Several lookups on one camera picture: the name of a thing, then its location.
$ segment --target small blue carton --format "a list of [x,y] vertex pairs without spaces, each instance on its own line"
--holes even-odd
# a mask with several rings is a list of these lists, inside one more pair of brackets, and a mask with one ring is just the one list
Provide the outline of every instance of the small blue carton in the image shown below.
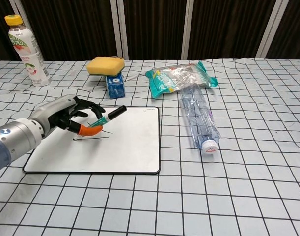
[[110,99],[125,97],[125,85],[122,73],[119,73],[117,76],[106,76],[106,86]]

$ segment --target plastic bag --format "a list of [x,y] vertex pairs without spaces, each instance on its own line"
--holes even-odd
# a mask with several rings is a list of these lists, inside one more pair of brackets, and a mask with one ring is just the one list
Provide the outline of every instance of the plastic bag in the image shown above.
[[186,64],[154,68],[145,73],[149,78],[149,86],[153,98],[163,93],[172,93],[180,90],[182,84],[197,83],[202,87],[215,87],[218,81],[206,73],[201,61],[198,64]]

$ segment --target whiteboard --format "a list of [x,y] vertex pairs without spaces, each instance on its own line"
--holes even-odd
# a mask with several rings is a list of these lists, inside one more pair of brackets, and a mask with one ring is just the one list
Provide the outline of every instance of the whiteboard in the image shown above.
[[[109,113],[116,108],[105,108]],[[73,118],[88,126],[95,115]],[[26,173],[143,173],[160,170],[159,109],[127,107],[95,136],[73,140],[76,134],[56,128],[34,150]]]

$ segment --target robotic arm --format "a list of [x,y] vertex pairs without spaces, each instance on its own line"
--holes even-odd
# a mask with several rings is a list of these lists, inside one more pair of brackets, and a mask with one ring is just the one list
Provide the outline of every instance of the robotic arm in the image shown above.
[[90,108],[97,119],[105,110],[99,105],[66,95],[40,106],[28,119],[20,118],[0,127],[0,169],[35,149],[56,127],[73,133],[90,136],[100,132],[103,127],[86,127],[70,120],[72,117],[87,117],[80,110]]

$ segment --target bottle cap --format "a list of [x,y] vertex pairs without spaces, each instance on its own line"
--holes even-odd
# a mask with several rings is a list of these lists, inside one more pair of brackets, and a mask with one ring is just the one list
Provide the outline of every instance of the bottle cap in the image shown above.
[[23,23],[23,20],[22,20],[21,16],[19,16],[19,15],[5,16],[4,19],[6,20],[7,25],[9,25],[9,26],[17,26],[17,25]]
[[205,154],[212,154],[218,150],[218,145],[214,140],[206,140],[202,143],[202,151]]

